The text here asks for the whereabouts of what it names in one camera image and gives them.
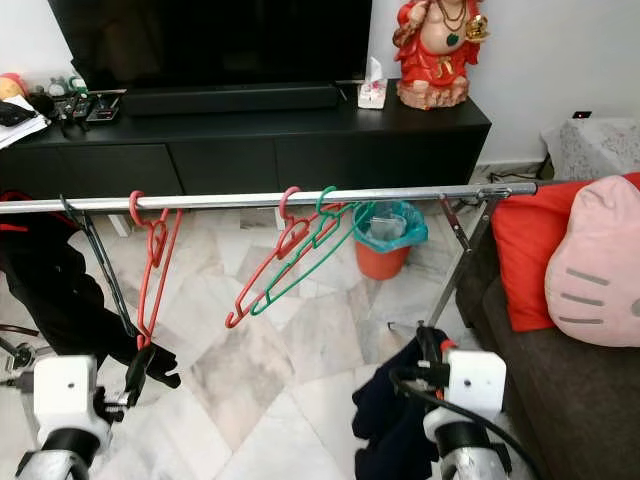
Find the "red figurine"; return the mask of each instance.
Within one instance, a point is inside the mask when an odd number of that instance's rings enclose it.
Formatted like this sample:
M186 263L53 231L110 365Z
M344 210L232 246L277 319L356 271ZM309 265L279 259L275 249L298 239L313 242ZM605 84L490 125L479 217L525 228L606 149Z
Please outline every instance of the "red figurine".
M414 0L400 9L398 23L393 43L402 62L401 100L422 110L464 102L465 65L478 63L480 43L489 36L478 0Z

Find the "remote control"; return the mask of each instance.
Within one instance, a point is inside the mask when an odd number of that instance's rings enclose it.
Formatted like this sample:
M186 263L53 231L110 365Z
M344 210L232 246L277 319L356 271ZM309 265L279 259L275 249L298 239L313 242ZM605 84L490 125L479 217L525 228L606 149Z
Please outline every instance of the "remote control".
M78 101L76 102L75 109L73 110L73 118L86 118L91 111L91 104L93 101L86 94L80 94Z

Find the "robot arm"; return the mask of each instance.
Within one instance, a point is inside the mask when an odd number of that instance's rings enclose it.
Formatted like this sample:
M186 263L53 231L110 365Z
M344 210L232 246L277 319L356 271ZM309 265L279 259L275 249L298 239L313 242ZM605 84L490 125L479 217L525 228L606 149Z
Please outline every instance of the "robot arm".
M62 356L37 362L33 407L42 448L25 454L16 478L89 480L93 459L111 444L111 425L136 404L153 356L152 346L139 352L127 371L125 393L111 402L96 385L95 358Z
M417 367L390 373L400 392L425 403L425 435L435 442L441 458L440 476L433 478L507 480L511 472L508 451L504 444L490 441L490 430L513 447L529 465L534 478L540 479L522 447L492 423L502 410L504 361L491 352L449 348L453 344L448 339L443 341L443 336L442 332L420 325L416 337L424 360Z

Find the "paper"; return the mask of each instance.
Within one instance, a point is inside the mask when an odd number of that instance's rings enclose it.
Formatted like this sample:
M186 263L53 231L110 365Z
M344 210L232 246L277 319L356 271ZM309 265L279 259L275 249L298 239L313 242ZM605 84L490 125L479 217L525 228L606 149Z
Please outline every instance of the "paper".
M387 80L382 72L382 64L371 57L369 59L369 73L365 81L358 88L358 107L360 108L384 108L387 98Z
M4 100L8 103L13 103L14 105L18 105L26 110L34 111L34 108L29 105L22 96L18 95L16 97L7 98ZM49 125L49 121L38 114L37 117L32 118L30 120L26 120L15 127L5 127L0 125L0 149L6 148L12 143L17 142L21 138L26 137L27 135L31 135L32 133L38 132L47 128Z

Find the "green hanger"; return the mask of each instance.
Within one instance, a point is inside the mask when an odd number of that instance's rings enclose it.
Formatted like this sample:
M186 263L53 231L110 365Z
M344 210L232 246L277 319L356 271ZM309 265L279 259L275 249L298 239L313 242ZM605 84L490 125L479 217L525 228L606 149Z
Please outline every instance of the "green hanger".
M280 269L280 271L276 274L273 280L271 280L269 285L267 285L267 287L265 288L265 295L264 295L264 298L266 299L266 303L261 305L262 300L256 302L253 305L253 307L251 307L251 315L261 314L267 308L269 308L271 304L276 302L280 297L285 295L292 288L294 288L296 285L302 282L305 278L311 275L331 255L333 255L335 251L338 250L338 248L340 248L340 246L345 242L347 238L349 238L349 236L353 233L356 227L360 224L362 219L366 217L367 213L369 213L374 206L374 202L368 202L367 208L364 209L362 215L360 215L360 218L354 220L353 227L349 229L347 234L344 237L342 237L340 241L335 246L333 246L331 250L329 250L327 254L320 259L320 261L318 261L318 263L316 263L307 272L305 272L303 275L297 278L291 285L289 285L284 290L282 290L281 292L276 294L274 297L272 297L271 289L273 289L273 287L282 279L282 277L284 277L285 274L289 270L291 270L293 266L296 263L298 263L298 261L304 255L306 255L310 250L315 250L318 247L320 247L324 242L326 242L329 239L329 237L331 237L335 232L338 231L338 229L340 228L340 222L342 220L342 216L346 212L348 212L349 210L355 210L357 207L359 207L362 204L362 202L352 202L352 203L348 203L347 205L345 205L344 207L342 207L340 210L337 210L337 211L331 211L329 209L323 210L322 204L324 202L324 197L328 193L333 192L334 190L336 190L336 187L327 187L318 198L316 202L316 212L318 213L318 215L322 217L322 220L320 221L318 228L316 228L316 230L300 245L300 247L298 247L298 250L296 251L294 257L291 260L289 260ZM327 222L332 222L332 223L329 224L327 227L325 227Z

